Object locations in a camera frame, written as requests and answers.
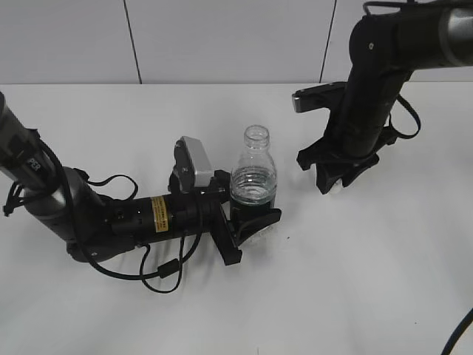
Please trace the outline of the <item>left robot arm black grey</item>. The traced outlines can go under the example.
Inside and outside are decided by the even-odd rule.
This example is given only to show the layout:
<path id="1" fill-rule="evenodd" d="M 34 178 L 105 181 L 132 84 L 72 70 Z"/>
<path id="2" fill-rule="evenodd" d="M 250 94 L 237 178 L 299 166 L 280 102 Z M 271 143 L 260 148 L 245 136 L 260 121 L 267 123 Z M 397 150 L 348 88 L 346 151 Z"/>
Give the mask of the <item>left robot arm black grey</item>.
<path id="1" fill-rule="evenodd" d="M 179 139 L 174 159 L 166 195 L 114 199 L 97 193 L 85 171 L 63 166 L 39 133 L 1 103 L 1 172 L 12 181 L 3 212 L 24 207 L 81 263 L 98 267 L 137 246 L 208 233 L 229 266 L 240 262 L 248 238 L 280 220 L 272 201 L 239 205 L 231 176 L 207 167 L 198 140 Z"/>

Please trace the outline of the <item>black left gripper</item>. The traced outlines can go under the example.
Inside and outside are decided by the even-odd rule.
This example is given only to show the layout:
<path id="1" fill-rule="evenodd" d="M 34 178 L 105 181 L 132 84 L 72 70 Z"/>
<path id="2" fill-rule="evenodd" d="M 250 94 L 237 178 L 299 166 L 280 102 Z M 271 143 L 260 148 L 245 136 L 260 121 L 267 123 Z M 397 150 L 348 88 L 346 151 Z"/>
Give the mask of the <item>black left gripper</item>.
<path id="1" fill-rule="evenodd" d="M 170 193 L 110 203 L 110 225 L 117 236 L 131 237 L 136 245 L 158 243 L 209 233 L 227 266 L 241 262 L 238 246 L 257 232 L 280 221 L 281 209 L 233 209 L 232 223 L 222 205 L 231 199 L 231 174 L 215 170 L 210 184 L 181 192 L 178 179 L 169 179 Z"/>

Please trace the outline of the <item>right robot arm black grey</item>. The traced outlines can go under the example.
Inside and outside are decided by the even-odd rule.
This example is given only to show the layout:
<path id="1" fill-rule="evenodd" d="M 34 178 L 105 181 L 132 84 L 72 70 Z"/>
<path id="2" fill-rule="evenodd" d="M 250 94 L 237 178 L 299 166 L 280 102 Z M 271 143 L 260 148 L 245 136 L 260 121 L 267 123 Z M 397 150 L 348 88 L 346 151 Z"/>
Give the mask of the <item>right robot arm black grey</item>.
<path id="1" fill-rule="evenodd" d="M 322 137 L 296 159 L 301 169 L 315 169 L 322 194 L 349 186 L 378 163 L 380 149 L 404 137 L 391 111 L 395 104 L 412 111 L 401 89 L 415 71 L 472 65 L 470 1 L 386 1 L 385 14 L 373 14 L 374 6 L 364 3 L 351 32 L 348 79 L 292 96 L 297 113 L 330 112 Z"/>

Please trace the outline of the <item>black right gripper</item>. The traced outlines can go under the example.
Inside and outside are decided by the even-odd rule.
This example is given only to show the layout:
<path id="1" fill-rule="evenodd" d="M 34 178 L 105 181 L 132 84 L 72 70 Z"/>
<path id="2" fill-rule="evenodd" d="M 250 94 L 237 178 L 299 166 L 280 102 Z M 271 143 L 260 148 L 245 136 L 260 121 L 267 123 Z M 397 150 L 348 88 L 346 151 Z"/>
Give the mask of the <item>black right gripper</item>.
<path id="1" fill-rule="evenodd" d="M 303 171 L 316 165 L 316 186 L 326 195 L 338 180 L 341 180 L 343 187 L 348 187 L 362 173 L 377 165 L 380 160 L 378 151 L 394 144 L 397 138 L 394 129 L 384 127 L 373 150 L 357 158 L 344 154 L 332 140 L 322 137 L 298 152 L 297 163 Z"/>

